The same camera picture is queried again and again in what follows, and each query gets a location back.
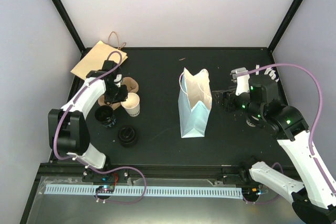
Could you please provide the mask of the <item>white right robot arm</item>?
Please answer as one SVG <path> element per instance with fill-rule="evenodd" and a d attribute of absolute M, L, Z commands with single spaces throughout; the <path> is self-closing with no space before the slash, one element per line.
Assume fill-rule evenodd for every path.
<path fill-rule="evenodd" d="M 281 103 L 278 84 L 268 75 L 238 77 L 237 87 L 213 91 L 216 103 L 227 112 L 243 111 L 251 123 L 266 130 L 284 149 L 300 180 L 294 180 L 251 158 L 238 171 L 239 179 L 259 182 L 283 197 L 304 223 L 335 223 L 334 179 L 320 172 L 324 162 L 309 146 L 308 124 L 298 109 Z"/>

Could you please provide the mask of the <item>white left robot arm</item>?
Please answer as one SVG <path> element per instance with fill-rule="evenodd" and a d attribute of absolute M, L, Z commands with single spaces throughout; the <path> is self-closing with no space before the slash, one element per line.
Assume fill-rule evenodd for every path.
<path fill-rule="evenodd" d="M 125 101 L 128 96 L 120 65 L 112 60 L 105 60 L 100 70 L 91 70 L 67 104 L 50 110 L 48 133 L 49 145 L 55 154 L 66 153 L 66 159 L 77 159 L 95 168 L 94 175 L 106 182 L 112 177 L 113 169 L 106 164 L 106 155 L 90 143 L 86 124 L 88 113 L 101 96 L 107 105 Z"/>

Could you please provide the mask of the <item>light blue paper bag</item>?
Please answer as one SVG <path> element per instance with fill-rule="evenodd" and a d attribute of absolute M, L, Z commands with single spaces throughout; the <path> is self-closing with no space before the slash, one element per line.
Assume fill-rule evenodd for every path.
<path fill-rule="evenodd" d="M 202 69 L 193 75 L 186 68 L 179 77 L 178 108 L 182 138 L 204 137 L 212 109 L 209 73 Z"/>

